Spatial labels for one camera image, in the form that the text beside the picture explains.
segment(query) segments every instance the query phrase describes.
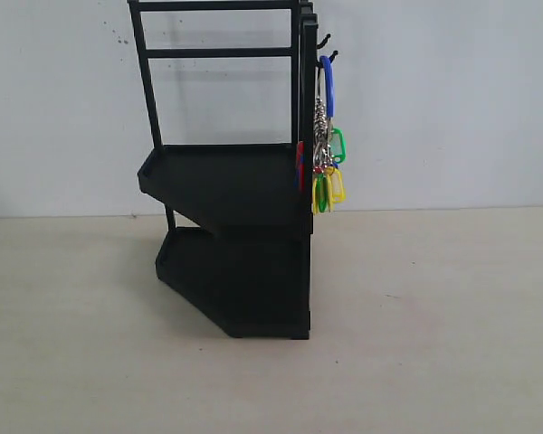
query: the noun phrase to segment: beige floor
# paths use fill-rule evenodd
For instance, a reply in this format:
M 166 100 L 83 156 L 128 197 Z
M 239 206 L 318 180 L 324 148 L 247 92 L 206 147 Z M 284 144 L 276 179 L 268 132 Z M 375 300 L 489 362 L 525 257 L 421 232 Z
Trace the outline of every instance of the beige floor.
M 0 433 L 543 433 L 543 209 L 319 217 L 308 342 L 225 337 L 164 232 L 0 221 Z

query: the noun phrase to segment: black plastic shelf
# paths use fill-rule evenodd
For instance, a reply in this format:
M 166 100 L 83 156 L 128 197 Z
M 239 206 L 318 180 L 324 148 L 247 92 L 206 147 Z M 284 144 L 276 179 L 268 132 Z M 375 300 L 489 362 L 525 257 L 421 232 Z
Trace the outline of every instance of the black plastic shelf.
M 141 191 L 222 237 L 298 237 L 300 196 L 285 145 L 165 146 L 138 172 Z
M 162 281 L 230 336 L 308 339 L 302 259 L 298 241 L 228 242 L 200 228 L 176 228 L 156 267 Z

